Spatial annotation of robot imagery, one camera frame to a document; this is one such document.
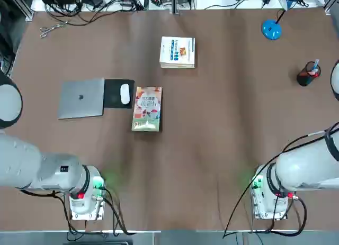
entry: colorful book cover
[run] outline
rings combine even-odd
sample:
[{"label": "colorful book cover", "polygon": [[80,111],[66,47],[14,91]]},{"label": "colorful book cover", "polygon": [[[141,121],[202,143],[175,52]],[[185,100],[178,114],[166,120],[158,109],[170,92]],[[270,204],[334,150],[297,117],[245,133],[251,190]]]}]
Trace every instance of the colorful book cover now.
[{"label": "colorful book cover", "polygon": [[132,130],[159,131],[161,97],[161,87],[137,87]]}]

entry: laptop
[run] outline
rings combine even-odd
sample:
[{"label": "laptop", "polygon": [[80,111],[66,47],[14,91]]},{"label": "laptop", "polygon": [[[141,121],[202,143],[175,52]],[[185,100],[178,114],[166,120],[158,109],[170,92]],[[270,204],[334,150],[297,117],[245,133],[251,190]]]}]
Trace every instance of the laptop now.
[{"label": "laptop", "polygon": [[61,87],[58,119],[103,114],[105,79],[66,81]]}]

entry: mouse pad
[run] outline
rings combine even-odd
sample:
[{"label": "mouse pad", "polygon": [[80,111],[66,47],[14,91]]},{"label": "mouse pad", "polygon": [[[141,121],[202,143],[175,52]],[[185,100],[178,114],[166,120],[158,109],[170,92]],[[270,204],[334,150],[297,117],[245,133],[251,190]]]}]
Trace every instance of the mouse pad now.
[{"label": "mouse pad", "polygon": [[[130,102],[127,105],[121,103],[120,87],[123,84],[129,86]],[[133,106],[134,80],[105,79],[104,108],[129,108]]]}]

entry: blue lamp base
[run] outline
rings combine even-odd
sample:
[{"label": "blue lamp base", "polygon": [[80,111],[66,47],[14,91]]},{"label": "blue lamp base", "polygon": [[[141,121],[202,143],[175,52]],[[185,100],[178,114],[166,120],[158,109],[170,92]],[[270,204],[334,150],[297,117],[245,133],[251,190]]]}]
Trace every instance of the blue lamp base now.
[{"label": "blue lamp base", "polygon": [[275,20],[268,19],[263,22],[261,31],[263,35],[269,40],[277,40],[281,35],[280,24],[276,24]]}]

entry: table surface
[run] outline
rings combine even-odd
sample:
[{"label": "table surface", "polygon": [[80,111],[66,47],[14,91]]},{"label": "table surface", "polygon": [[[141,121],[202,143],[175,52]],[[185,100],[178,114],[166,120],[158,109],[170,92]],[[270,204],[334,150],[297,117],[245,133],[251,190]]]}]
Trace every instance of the table surface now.
[{"label": "table surface", "polygon": [[[222,230],[259,164],[296,137],[338,121],[329,84],[339,50],[331,18],[320,8],[289,11],[282,37],[269,41],[261,23],[275,17],[276,10],[120,13],[40,39],[39,28],[54,21],[37,13],[12,73],[23,95],[22,117],[6,133],[95,165],[118,192],[129,230]],[[162,69],[162,36],[195,37],[196,68]],[[297,72],[316,58],[322,75],[300,87]],[[126,109],[58,120],[62,82],[100,77],[163,87],[162,132],[132,132]],[[14,188],[0,193],[0,230],[67,229],[58,201]],[[306,229],[337,229],[338,192],[300,195],[309,212]],[[104,220],[87,228],[112,230],[111,216],[107,208]],[[254,229],[269,225],[255,221]],[[251,226],[246,197],[230,230]],[[276,227],[296,230],[297,215]]]},{"label": "table surface", "polygon": [[[318,7],[318,6],[324,6],[325,1],[324,0],[305,0],[305,2],[308,4],[308,8],[313,8],[313,7]],[[164,6],[157,7],[156,5],[152,4],[151,2],[149,3],[149,10],[168,10],[171,8],[169,6],[169,3],[164,2]],[[195,7],[196,10],[203,10],[211,5],[221,5],[221,7],[211,7],[211,10],[226,10],[226,9],[231,9],[235,8],[236,5],[230,6],[232,4],[236,4],[235,0],[194,0],[194,3],[192,2],[192,9]],[[262,0],[248,0],[244,1],[237,8],[262,8],[263,2]],[[293,5],[294,8],[304,8],[299,4]],[[177,6],[178,10],[189,10],[190,6],[188,3],[184,3],[182,5]],[[280,5],[279,0],[270,0],[268,4],[266,4],[264,9],[267,8],[282,8]],[[45,11],[45,6],[42,0],[33,0],[31,9],[36,12],[44,12]],[[82,10],[83,11],[89,11],[89,9],[93,9],[92,6],[88,5],[83,5]],[[116,10],[121,10],[123,9],[121,5],[118,3],[112,4],[111,6],[108,7],[107,11],[116,11]]]}]

